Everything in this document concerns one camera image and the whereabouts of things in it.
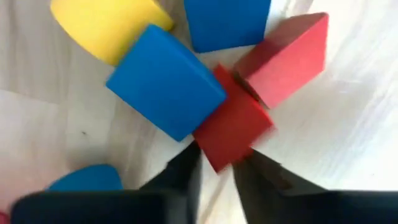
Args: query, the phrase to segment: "red cube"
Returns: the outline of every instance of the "red cube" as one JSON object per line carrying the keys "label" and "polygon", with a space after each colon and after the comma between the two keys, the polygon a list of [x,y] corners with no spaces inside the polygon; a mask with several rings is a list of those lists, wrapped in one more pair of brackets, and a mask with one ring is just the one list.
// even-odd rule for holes
{"label": "red cube", "polygon": [[288,18],[235,65],[268,108],[324,69],[328,20],[325,12]]}
{"label": "red cube", "polygon": [[193,132],[216,172],[252,153],[252,142],[274,129],[266,111],[224,67],[214,69],[227,99]]}

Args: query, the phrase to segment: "wooden floor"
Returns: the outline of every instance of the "wooden floor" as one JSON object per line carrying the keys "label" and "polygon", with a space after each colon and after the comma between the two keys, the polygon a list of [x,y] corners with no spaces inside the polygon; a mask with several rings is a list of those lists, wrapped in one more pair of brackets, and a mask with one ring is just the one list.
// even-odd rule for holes
{"label": "wooden floor", "polygon": [[[182,1],[161,0],[189,34]],[[279,129],[255,148],[327,188],[397,190],[398,2],[274,1],[284,16],[330,13],[324,73],[271,111]],[[232,65],[250,47],[199,55]],[[177,143],[104,87],[113,68],[54,21],[49,0],[0,0],[0,210],[71,170],[107,162],[127,188],[156,175]],[[230,170],[204,159],[199,223],[244,223]]]}

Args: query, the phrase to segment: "yellow cylinder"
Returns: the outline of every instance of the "yellow cylinder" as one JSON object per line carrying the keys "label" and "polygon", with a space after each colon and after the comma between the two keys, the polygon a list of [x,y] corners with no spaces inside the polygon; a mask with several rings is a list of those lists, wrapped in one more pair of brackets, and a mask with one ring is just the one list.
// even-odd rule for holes
{"label": "yellow cylinder", "polygon": [[78,44],[110,65],[119,63],[148,24],[173,26],[154,0],[53,0],[51,11]]}

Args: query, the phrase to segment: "block face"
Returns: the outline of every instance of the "block face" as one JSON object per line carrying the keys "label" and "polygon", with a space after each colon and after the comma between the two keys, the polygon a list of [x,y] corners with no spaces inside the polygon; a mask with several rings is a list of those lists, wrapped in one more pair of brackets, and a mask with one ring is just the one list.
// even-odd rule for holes
{"label": "block face", "polygon": [[274,108],[324,69],[327,32],[324,12],[286,19],[235,70]]}
{"label": "block face", "polygon": [[119,63],[148,24],[173,26],[154,0],[53,0],[51,11],[76,42],[110,65]]}
{"label": "block face", "polygon": [[252,142],[262,133],[273,130],[274,126],[265,110],[235,83],[225,68],[217,66],[214,74],[228,97],[193,132],[193,137],[214,170],[219,172],[228,164],[249,155]]}
{"label": "block face", "polygon": [[155,25],[148,26],[106,86],[176,141],[226,98],[212,73]]}
{"label": "block face", "polygon": [[271,0],[184,0],[192,45],[210,52],[260,43]]}

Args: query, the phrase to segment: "light wood surface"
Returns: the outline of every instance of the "light wood surface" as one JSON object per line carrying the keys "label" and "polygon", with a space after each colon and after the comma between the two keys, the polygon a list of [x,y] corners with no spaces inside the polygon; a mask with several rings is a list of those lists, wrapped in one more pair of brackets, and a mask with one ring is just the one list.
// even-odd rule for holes
{"label": "light wood surface", "polygon": [[[189,45],[182,1],[161,3]],[[284,16],[330,13],[328,63],[270,111],[279,131],[255,148],[326,188],[397,190],[397,10],[395,0],[275,0],[267,30]],[[249,49],[199,58],[231,66]],[[135,189],[192,140],[173,141],[107,90],[112,71],[64,33],[49,0],[0,0],[1,210],[100,162]],[[203,167],[199,223],[245,223],[231,170]]]}

